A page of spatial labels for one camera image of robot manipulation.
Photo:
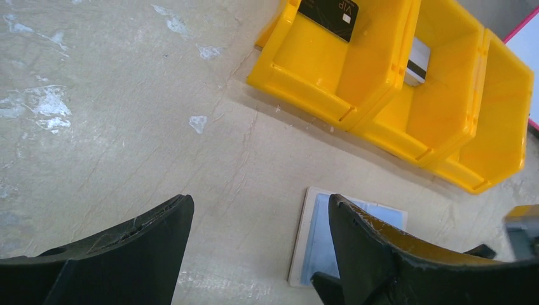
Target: bin compartment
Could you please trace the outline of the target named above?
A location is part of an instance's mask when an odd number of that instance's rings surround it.
[[[473,138],[481,99],[484,27],[456,1],[422,0],[415,36],[430,49],[425,83],[404,84],[351,129],[418,166],[451,155]]]
[[[282,10],[260,35],[260,58],[248,84],[349,130],[401,88],[420,0],[355,0],[349,43],[297,12]]]
[[[533,72],[490,30],[484,38],[488,54],[475,138],[449,158],[428,166],[431,171],[479,194],[524,167],[526,130],[533,91]]]

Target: black card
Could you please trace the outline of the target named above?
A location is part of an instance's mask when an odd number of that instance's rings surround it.
[[[350,42],[359,7],[352,0],[302,0],[298,12]]]

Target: white paint splatter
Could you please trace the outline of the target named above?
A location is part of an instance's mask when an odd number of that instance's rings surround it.
[[[155,4],[150,4],[150,5],[160,15],[163,15],[163,16],[174,15],[174,13],[172,11],[167,10],[166,8],[164,8],[162,6],[158,6],[158,5],[155,5]]]
[[[198,51],[200,51],[200,57],[205,60],[218,57],[224,50],[224,47],[222,46],[215,48],[213,46],[199,46],[198,43],[196,44],[196,47],[198,48]]]
[[[65,54],[64,52],[60,52],[60,51],[58,51],[58,50],[56,50],[56,49],[54,49],[54,48],[51,48],[51,49],[54,50],[54,51],[56,51],[56,52],[58,52],[58,53],[60,53],[62,56],[65,56],[65,57],[67,57],[67,58],[70,58],[69,55],[68,55],[68,54]]]
[[[4,21],[8,24],[8,28],[12,33],[33,33],[30,27],[17,22],[17,16],[14,14],[7,14],[3,16]]]
[[[17,118],[26,109],[22,107],[21,99],[10,94],[9,97],[0,100],[0,118]]]
[[[26,67],[26,65],[20,60],[12,60],[11,63],[19,69],[23,69],[24,67]]]
[[[0,100],[0,117],[18,118],[28,108],[34,113],[38,126],[57,133],[58,128],[71,126],[66,118],[71,111],[62,100],[64,91],[65,87],[59,85],[28,88],[23,92],[13,90],[9,97]]]
[[[39,76],[39,75],[36,75],[36,78],[38,79],[38,81],[49,81],[48,78],[42,78],[42,77]]]
[[[196,130],[196,132],[201,135],[204,132],[204,127],[208,123],[207,116],[191,116],[189,118],[189,125]]]
[[[17,148],[17,157],[19,159],[25,159],[25,152],[21,149],[21,147]]]
[[[62,44],[62,42],[64,41],[64,32],[62,32],[61,30],[56,32],[52,37],[49,37],[49,36],[46,36],[46,35],[43,35],[43,34],[39,34],[39,33],[38,33],[38,35],[45,38],[45,39],[49,39],[53,43],[59,45],[62,50],[64,50],[64,51],[67,50],[67,47]]]
[[[184,285],[185,287],[196,287],[202,291],[217,291],[222,294],[227,291],[234,291],[237,294],[244,295],[246,299],[252,300],[252,304],[258,304],[257,300],[274,293],[272,287],[264,284],[244,283],[242,280],[238,281],[222,275],[207,275],[192,271],[178,274],[176,284]]]
[[[36,121],[41,128],[46,130],[52,130],[52,133],[58,133],[58,130],[55,130],[58,127],[70,127],[71,122],[68,120],[63,120],[58,117],[51,119],[40,119]]]
[[[35,87],[24,90],[24,93],[31,94],[31,103],[35,107],[32,112],[44,116],[68,116],[71,111],[62,101],[64,97],[64,86],[50,85]]]
[[[13,161],[11,161],[11,162],[9,162],[8,164],[5,164],[4,166],[2,166],[2,167],[0,168],[0,170],[3,170],[3,169],[5,169],[5,168],[10,168],[12,165],[13,165]]]
[[[150,4],[150,5],[159,15],[171,17],[170,19],[167,20],[167,27],[172,32],[179,33],[182,36],[182,38],[185,40],[193,38],[190,35],[185,22],[183,22],[183,20],[177,14],[175,14],[172,10],[168,10],[162,6],[158,6],[154,4]]]
[[[0,180],[0,198],[6,199],[18,189],[14,186],[6,184],[3,180]]]
[[[4,186],[5,183],[0,181],[0,186]],[[0,223],[2,224],[2,226],[6,226],[6,227],[12,227],[12,226],[16,226],[18,224],[20,224],[21,222],[21,217],[19,215],[17,215],[16,213],[13,213],[11,211],[2,211],[0,212]]]

